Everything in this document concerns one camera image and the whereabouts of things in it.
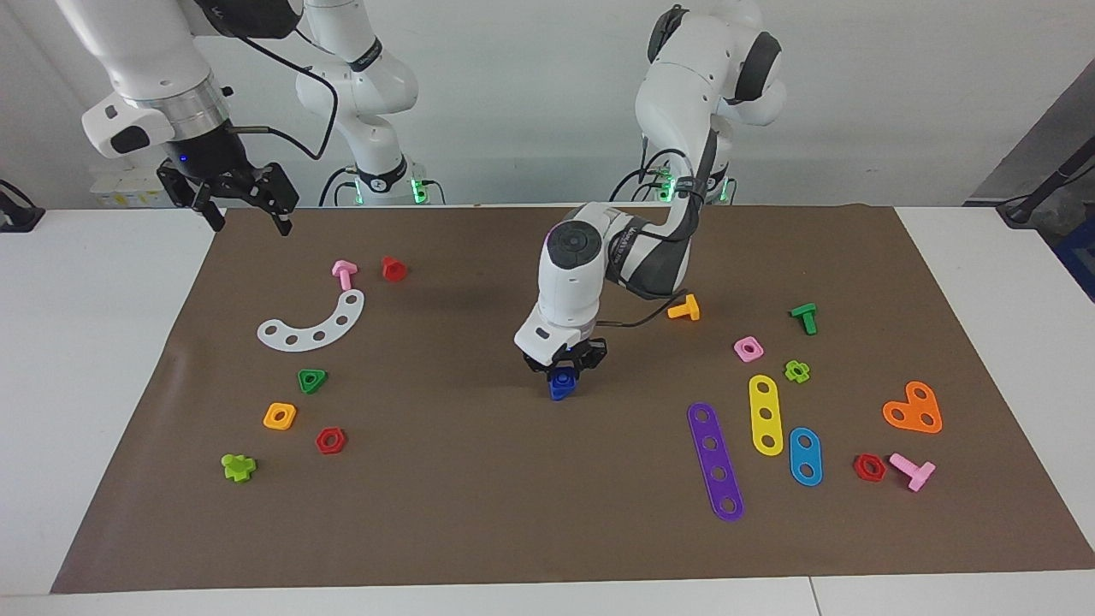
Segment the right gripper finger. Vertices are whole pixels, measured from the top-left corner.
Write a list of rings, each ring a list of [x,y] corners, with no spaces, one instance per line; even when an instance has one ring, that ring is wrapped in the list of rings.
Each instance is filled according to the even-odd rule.
[[[197,187],[194,198],[192,199],[192,210],[195,213],[199,213],[204,218],[204,221],[208,223],[208,226],[219,233],[224,226],[224,217],[222,211],[216,207],[214,204],[214,186],[208,182],[203,182]]]
[[[290,235],[293,223],[291,214],[299,202],[293,183],[279,163],[269,163],[257,175],[258,207],[270,216],[281,237]]]

